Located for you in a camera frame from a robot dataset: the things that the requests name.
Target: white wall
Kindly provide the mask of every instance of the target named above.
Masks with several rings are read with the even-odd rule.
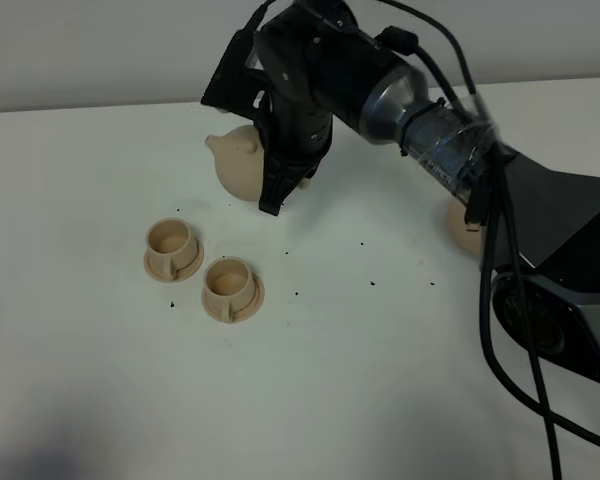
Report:
[[[199,98],[260,1],[0,0],[0,109]],[[388,24],[421,34],[458,80],[439,34],[372,0],[349,3],[370,34]],[[600,0],[410,4],[456,34],[481,83],[600,76]]]

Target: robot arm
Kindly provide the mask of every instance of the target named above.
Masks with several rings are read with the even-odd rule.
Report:
[[[503,145],[479,96],[446,106],[429,99],[424,75],[395,53],[414,51],[415,35],[390,27],[371,38],[341,0],[296,0],[257,30],[266,6],[234,35],[202,98],[257,128],[265,151],[260,210],[278,215],[286,196],[316,173],[331,146],[333,115],[418,161],[467,205],[467,223],[485,222],[486,153],[501,149],[538,352],[600,382],[600,178],[549,170]],[[252,68],[255,57],[263,70]],[[501,227],[494,310],[525,346],[508,252]]]

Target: cup handle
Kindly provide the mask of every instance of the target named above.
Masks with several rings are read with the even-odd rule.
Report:
[[[167,260],[162,264],[162,275],[167,280],[173,280],[176,278],[176,272],[173,268],[173,262],[170,258],[167,258]]]
[[[224,323],[233,323],[233,311],[231,308],[231,302],[229,300],[222,302],[222,309],[220,310],[220,320]]]

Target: white table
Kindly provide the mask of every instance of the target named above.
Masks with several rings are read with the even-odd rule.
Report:
[[[512,145],[600,175],[600,79],[480,90]],[[447,193],[337,124],[309,190],[265,215],[203,144],[243,123],[198,104],[0,114],[0,478],[57,451],[103,479],[550,478],[541,419],[483,360]],[[201,273],[149,279],[145,231],[170,216],[199,232],[203,268],[254,266],[255,317],[207,317]],[[600,386],[543,366],[554,410],[600,434]],[[600,480],[600,450],[558,437],[565,478]]]

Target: small cup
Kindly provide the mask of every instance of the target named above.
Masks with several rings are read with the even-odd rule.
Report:
[[[223,323],[237,323],[255,314],[264,301],[264,285],[239,258],[220,258],[204,273],[202,305]]]
[[[193,275],[202,264],[202,245],[191,226],[179,218],[155,223],[147,232],[144,267],[154,280],[172,283]]]

